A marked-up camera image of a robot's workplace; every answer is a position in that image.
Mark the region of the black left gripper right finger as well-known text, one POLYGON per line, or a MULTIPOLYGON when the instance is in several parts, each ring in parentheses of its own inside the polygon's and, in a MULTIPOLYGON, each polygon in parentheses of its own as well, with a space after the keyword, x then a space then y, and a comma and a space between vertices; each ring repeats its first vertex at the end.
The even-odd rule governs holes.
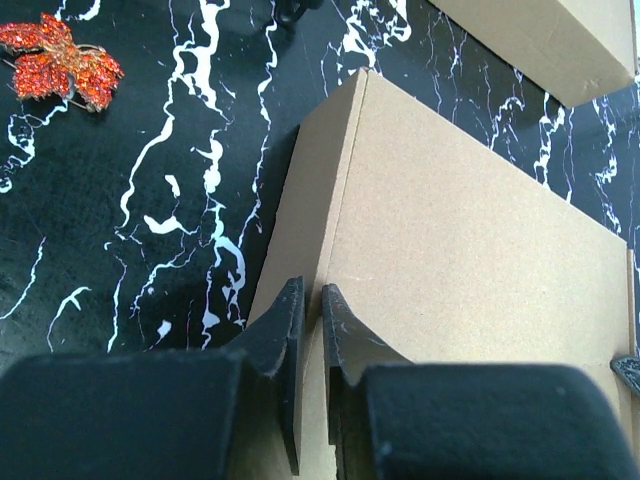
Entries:
POLYGON ((414 363, 322 291, 329 441, 341 479, 631 479, 608 401, 557 364, 414 363))

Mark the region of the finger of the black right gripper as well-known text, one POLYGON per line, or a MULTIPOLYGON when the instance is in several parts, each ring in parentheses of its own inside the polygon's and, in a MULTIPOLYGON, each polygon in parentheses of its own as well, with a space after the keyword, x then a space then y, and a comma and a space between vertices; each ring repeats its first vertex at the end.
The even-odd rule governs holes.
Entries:
POLYGON ((640 359, 637 356, 614 358, 610 368, 632 392, 640 393, 640 359))

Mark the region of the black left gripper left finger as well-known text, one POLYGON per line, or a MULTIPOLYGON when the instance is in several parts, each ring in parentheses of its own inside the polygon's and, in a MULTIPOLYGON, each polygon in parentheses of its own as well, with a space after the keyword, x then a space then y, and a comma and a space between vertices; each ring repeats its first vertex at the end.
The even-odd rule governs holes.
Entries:
POLYGON ((298 277, 218 349, 20 360, 1 378, 2 477, 294 477, 304 320, 298 277))

